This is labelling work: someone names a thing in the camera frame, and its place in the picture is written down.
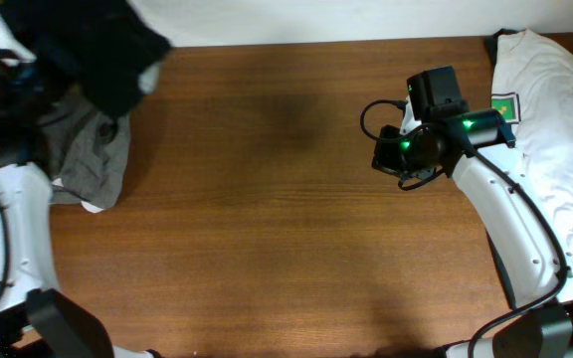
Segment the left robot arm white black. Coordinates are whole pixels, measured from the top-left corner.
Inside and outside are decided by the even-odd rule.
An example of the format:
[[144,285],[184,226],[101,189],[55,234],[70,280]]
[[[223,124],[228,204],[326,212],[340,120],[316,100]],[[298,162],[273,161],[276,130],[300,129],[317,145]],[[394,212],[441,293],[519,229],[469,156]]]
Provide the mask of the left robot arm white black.
[[71,85],[53,64],[0,49],[0,357],[155,357],[114,345],[102,323],[67,298],[56,274],[53,185],[38,126]]

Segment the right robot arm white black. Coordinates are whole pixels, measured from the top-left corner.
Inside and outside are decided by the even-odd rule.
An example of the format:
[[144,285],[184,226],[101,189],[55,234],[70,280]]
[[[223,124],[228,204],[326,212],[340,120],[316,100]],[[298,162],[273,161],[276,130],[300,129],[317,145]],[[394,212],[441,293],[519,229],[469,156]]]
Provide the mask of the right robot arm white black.
[[372,167],[397,177],[403,191],[442,175],[454,180],[484,224],[509,306],[471,339],[431,356],[573,357],[573,251],[517,167],[510,125],[494,108],[471,111],[451,67],[409,77],[407,91],[392,103],[401,126],[374,137]]

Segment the black shorts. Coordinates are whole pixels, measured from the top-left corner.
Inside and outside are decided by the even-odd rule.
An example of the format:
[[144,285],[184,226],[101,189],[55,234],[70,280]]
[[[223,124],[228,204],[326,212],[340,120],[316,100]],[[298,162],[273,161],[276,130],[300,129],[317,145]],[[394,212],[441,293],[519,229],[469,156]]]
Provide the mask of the black shorts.
[[126,0],[4,0],[0,16],[17,41],[74,78],[109,116],[140,104],[140,76],[171,50]]

